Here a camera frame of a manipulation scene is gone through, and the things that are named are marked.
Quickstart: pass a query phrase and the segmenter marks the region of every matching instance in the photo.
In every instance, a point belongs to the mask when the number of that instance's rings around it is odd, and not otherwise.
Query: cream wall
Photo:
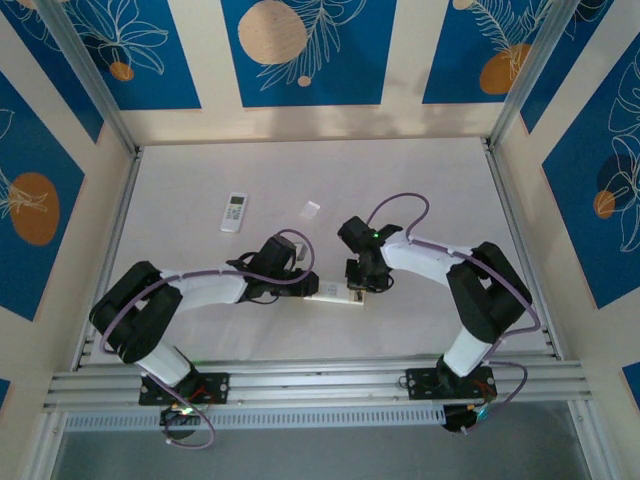
[[[502,103],[422,105],[448,3],[397,2],[381,105],[244,109],[220,1],[169,0],[202,110],[124,118],[143,145],[486,135]]]
[[[550,292],[555,323],[572,356],[582,361],[629,479],[640,478],[640,412],[621,368],[640,360],[640,290],[596,309],[541,165],[639,25],[640,3],[616,0],[531,136],[517,121],[500,149],[522,200],[526,236]]]
[[[0,71],[85,173],[35,320],[0,307],[0,378],[12,385],[0,418],[0,478],[9,480],[29,450],[52,372],[69,367],[129,159],[109,128],[91,141],[2,15],[0,44]]]

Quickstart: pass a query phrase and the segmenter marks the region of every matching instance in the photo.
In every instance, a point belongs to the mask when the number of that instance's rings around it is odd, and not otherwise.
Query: remote control
[[[227,207],[224,210],[220,230],[223,232],[237,233],[240,230],[242,216],[247,206],[248,195],[246,193],[232,193],[229,195]]]

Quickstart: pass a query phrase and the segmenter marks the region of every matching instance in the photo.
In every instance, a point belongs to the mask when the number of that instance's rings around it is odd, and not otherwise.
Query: gray floor
[[[589,478],[564,404],[513,404],[468,437],[441,427],[219,432],[204,451],[159,432],[71,433],[54,479],[419,480]]]

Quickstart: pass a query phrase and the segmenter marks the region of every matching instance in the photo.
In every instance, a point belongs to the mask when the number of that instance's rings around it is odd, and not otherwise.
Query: white remote control
[[[224,210],[220,230],[229,233],[237,233],[238,230],[240,230],[240,224],[242,223],[242,216],[247,206],[248,197],[246,193],[234,192],[229,195],[229,201],[227,202],[227,208]]]

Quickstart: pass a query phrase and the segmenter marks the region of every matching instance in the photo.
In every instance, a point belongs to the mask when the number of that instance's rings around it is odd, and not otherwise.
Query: purple cable
[[[255,278],[257,280],[261,280],[263,282],[272,283],[274,285],[292,285],[294,283],[298,283],[301,280],[304,280],[311,273],[311,270],[313,269],[313,265],[315,264],[315,261],[316,261],[316,253],[315,253],[315,250],[313,249],[313,245],[311,245],[311,242],[309,241],[309,239],[304,234],[302,234],[301,232],[298,232],[297,230],[293,230],[293,229],[290,229],[290,228],[285,228],[283,230],[280,230],[277,233],[277,235],[280,235],[282,233],[293,233],[295,235],[298,235],[300,238],[302,238],[305,241],[305,243],[309,247],[309,254],[311,255],[311,262],[309,264],[309,268],[307,270],[305,270],[305,272],[302,275],[300,275],[299,277],[296,277],[296,278],[291,279],[291,280],[277,280],[275,278],[265,277],[263,275],[258,275],[256,273],[239,272],[237,270],[222,270],[222,271],[220,271],[220,270],[199,270],[199,271],[195,271],[195,272],[187,272],[187,273],[185,273],[183,275],[172,275],[171,277],[161,278],[157,282],[153,283],[152,285],[149,285],[147,288],[145,288],[140,293],[138,293],[135,297],[133,297],[129,301],[129,303],[127,303],[124,306],[124,308],[122,310],[120,310],[118,312],[118,314],[115,316],[115,318],[111,321],[109,326],[105,329],[104,333],[102,334],[102,338],[100,339],[100,344],[99,344],[100,351],[102,353],[106,353],[107,355],[115,355],[116,354],[116,352],[113,352],[111,350],[107,350],[107,348],[106,348],[107,340],[109,339],[109,337],[111,336],[111,334],[113,333],[115,328],[122,321],[122,319],[125,317],[125,315],[127,313],[129,313],[129,311],[133,307],[135,307],[136,303],[138,303],[140,300],[145,298],[147,295],[149,295],[151,292],[153,292],[157,288],[160,288],[162,285],[165,285],[167,283],[175,282],[175,281],[181,281],[181,280],[186,279],[186,278],[205,277],[205,276],[209,276],[209,275],[235,275],[235,276],[239,276],[239,277],[251,277],[251,278]],[[190,402],[188,402],[184,397],[182,397],[173,388],[171,388],[169,385],[166,385],[164,382],[162,382],[162,380],[157,378],[151,372],[148,372],[148,373],[149,373],[150,378],[154,382],[156,382],[160,386],[160,388],[162,388],[168,394],[170,394],[173,397],[175,397],[180,402],[186,404],[188,407],[193,408],[194,411],[196,412],[196,414],[207,423],[207,425],[209,426],[209,428],[211,430],[211,438],[209,439],[208,442],[206,442],[204,444],[201,444],[201,445],[188,445],[188,444],[183,444],[181,442],[176,442],[176,441],[173,441],[173,440],[171,440],[171,443],[173,445],[176,445],[176,446],[179,446],[179,447],[196,449],[196,450],[197,449],[201,449],[201,448],[209,447],[213,443],[213,441],[215,439],[215,429],[213,428],[213,425],[211,424],[209,419],[206,418],[206,416],[200,410],[198,410],[196,407],[194,407]]]
[[[373,212],[371,212],[371,215],[369,215],[369,218],[367,219],[367,225],[369,225],[369,223],[371,222],[371,220],[373,219],[375,214],[378,213],[378,210],[380,210],[380,208],[383,205],[385,205],[388,202],[390,202],[391,200],[394,200],[394,199],[399,198],[399,197],[417,197],[417,198],[421,199],[425,204],[425,209],[424,209],[424,212],[422,213],[422,215],[420,215],[407,228],[407,240],[409,240],[410,243],[412,243],[414,245],[419,245],[421,247],[429,248],[429,249],[432,249],[432,250],[436,250],[438,252],[446,253],[447,255],[458,257],[458,258],[461,258],[463,260],[467,260],[467,261],[473,263],[477,267],[479,267],[482,270],[484,270],[485,272],[487,272],[498,283],[500,283],[504,288],[506,288],[507,291],[509,293],[511,293],[511,295],[513,295],[514,298],[516,300],[518,300],[518,302],[520,302],[522,304],[522,306],[525,308],[525,310],[529,313],[529,315],[533,319],[533,323],[534,324],[531,327],[518,328],[516,330],[512,330],[510,332],[504,333],[491,346],[489,351],[483,357],[483,360],[487,361],[487,359],[490,356],[492,356],[495,353],[495,351],[500,347],[500,345],[502,344],[502,341],[505,338],[511,337],[513,335],[519,335],[521,333],[536,332],[536,331],[538,331],[540,329],[540,327],[542,326],[542,322],[540,321],[540,317],[538,317],[538,314],[533,309],[532,305],[526,300],[526,298],[524,298],[524,296],[513,285],[511,285],[511,283],[509,283],[509,281],[506,278],[504,278],[502,275],[500,275],[498,272],[496,272],[489,265],[487,265],[486,263],[482,262],[481,260],[478,260],[477,258],[474,258],[474,257],[472,257],[470,255],[467,255],[465,253],[458,252],[458,251],[455,251],[455,250],[450,250],[447,247],[443,247],[442,245],[437,245],[435,243],[427,242],[427,241],[424,241],[424,240],[417,240],[417,239],[409,238],[409,235],[411,234],[411,230],[413,230],[413,227],[415,227],[418,223],[420,223],[427,216],[427,213],[429,213],[429,207],[430,207],[429,201],[423,195],[420,195],[419,193],[412,193],[412,192],[398,193],[396,195],[392,195],[391,197],[387,198],[386,200],[383,200],[376,208],[374,208]],[[518,393],[520,393],[520,391],[524,387],[524,384],[527,382],[527,378],[529,377],[529,372],[528,372],[527,368],[524,365],[520,365],[519,363],[514,363],[514,362],[496,362],[496,361],[489,361],[489,363],[491,365],[501,365],[501,366],[507,366],[507,367],[520,368],[524,372],[524,375],[522,377],[522,381],[520,382],[520,385],[518,385],[518,387],[513,392],[511,392],[511,394],[509,394],[507,396],[507,398],[505,398],[505,400],[500,404],[500,406],[496,407],[495,410],[499,411],[501,408],[504,408],[504,406],[506,404],[508,404],[511,400],[513,400],[513,398]],[[472,430],[477,425],[478,424],[474,425],[473,427],[469,428],[468,430]]]

